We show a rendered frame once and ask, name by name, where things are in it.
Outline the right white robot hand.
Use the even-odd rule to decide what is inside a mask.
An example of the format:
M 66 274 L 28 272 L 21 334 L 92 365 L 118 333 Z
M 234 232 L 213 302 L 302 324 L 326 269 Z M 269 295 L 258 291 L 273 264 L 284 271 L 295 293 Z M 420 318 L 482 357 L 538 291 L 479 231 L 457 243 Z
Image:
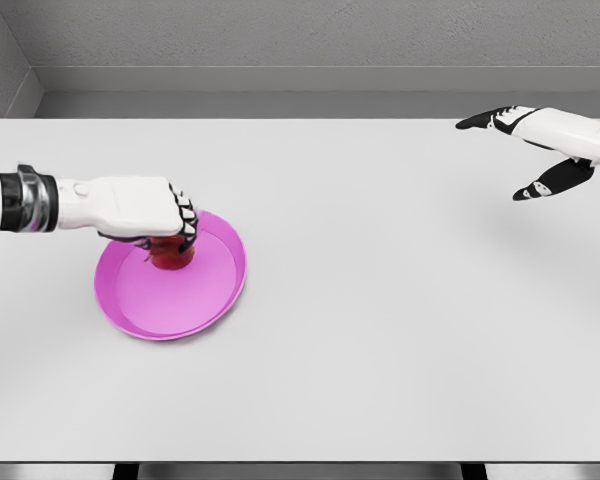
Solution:
M 472 115 L 456 123 L 458 130 L 495 129 L 539 148 L 566 156 L 528 186 L 515 201 L 555 196 L 589 181 L 600 153 L 600 121 L 543 107 L 506 106 Z

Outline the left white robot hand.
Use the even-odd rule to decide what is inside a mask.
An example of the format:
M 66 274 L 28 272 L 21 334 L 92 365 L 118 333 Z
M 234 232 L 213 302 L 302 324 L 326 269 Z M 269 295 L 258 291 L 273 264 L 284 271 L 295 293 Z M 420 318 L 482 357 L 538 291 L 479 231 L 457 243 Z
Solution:
M 164 177 L 103 177 L 90 182 L 90 207 L 102 237 L 149 250 L 158 238 L 178 237 L 180 253 L 198 236 L 192 201 Z

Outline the red apple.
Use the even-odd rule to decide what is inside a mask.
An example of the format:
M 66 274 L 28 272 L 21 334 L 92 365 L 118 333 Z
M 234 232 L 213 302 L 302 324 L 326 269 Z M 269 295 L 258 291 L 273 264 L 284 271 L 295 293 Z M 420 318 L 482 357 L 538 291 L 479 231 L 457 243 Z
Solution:
M 194 255 L 194 245 L 186 245 L 182 236 L 154 237 L 145 261 L 161 270 L 180 270 L 191 263 Z

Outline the pink round plate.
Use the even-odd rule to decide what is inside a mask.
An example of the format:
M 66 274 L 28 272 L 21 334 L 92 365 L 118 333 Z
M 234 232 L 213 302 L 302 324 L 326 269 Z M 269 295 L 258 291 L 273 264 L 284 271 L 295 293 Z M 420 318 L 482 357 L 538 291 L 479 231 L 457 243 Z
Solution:
M 94 292 L 113 326 L 140 339 L 173 340 L 204 330 L 232 308 L 247 277 L 244 243 L 222 217 L 200 211 L 198 218 L 195 255 L 179 270 L 155 267 L 130 244 L 107 244 Z

